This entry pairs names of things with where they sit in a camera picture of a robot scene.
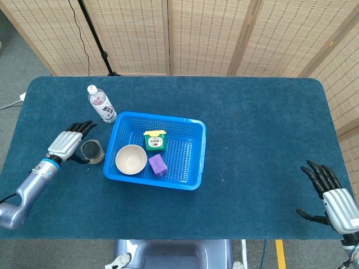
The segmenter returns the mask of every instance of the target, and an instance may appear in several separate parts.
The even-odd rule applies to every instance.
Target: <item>blue plastic basket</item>
[[[148,158],[160,153],[167,166],[167,174],[156,178],[147,162],[136,175],[122,174],[116,167],[116,154],[126,145],[145,148],[144,132],[165,130],[166,149],[147,152]],[[109,179],[192,191],[202,180],[206,148],[206,126],[200,120],[161,115],[123,112],[116,120],[107,148],[103,173]]]

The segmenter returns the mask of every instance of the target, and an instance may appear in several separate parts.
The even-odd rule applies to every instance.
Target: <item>yellow lid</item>
[[[150,137],[156,137],[156,136],[165,135],[165,134],[166,134],[165,130],[146,131],[146,132],[144,132],[144,136],[150,136]]]

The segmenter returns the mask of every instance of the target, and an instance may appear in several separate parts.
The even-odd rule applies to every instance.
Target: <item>bottle cap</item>
[[[98,92],[97,87],[95,85],[90,85],[88,87],[88,92],[91,95],[97,94],[97,92]]]

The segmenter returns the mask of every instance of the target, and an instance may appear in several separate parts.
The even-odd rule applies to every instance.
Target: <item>plastic water bottle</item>
[[[113,123],[117,118],[117,113],[114,111],[114,108],[108,100],[107,95],[101,89],[98,89],[95,85],[90,85],[88,87],[89,92],[89,101],[94,109],[99,113],[101,118],[106,123]]]

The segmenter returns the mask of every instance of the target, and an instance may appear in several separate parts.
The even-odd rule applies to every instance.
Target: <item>bottle label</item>
[[[97,113],[103,118],[104,120],[111,120],[113,117],[116,116],[116,112],[114,111],[114,108],[108,100],[108,97],[106,96],[106,100],[101,105],[93,105],[93,107],[96,109]]]
[[[163,144],[162,138],[160,137],[150,137],[148,139],[148,145],[150,147],[161,147]]]

